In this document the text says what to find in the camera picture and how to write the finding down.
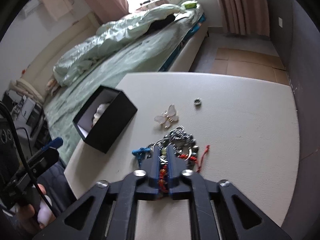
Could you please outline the left hand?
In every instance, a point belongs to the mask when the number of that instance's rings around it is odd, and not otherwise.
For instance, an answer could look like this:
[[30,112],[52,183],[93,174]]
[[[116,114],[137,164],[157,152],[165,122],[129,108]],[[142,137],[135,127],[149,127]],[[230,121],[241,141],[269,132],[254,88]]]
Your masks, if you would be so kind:
[[56,219],[47,203],[42,198],[40,198],[40,200],[38,214],[36,214],[31,204],[24,207],[17,206],[16,208],[18,227],[31,235],[37,234]]

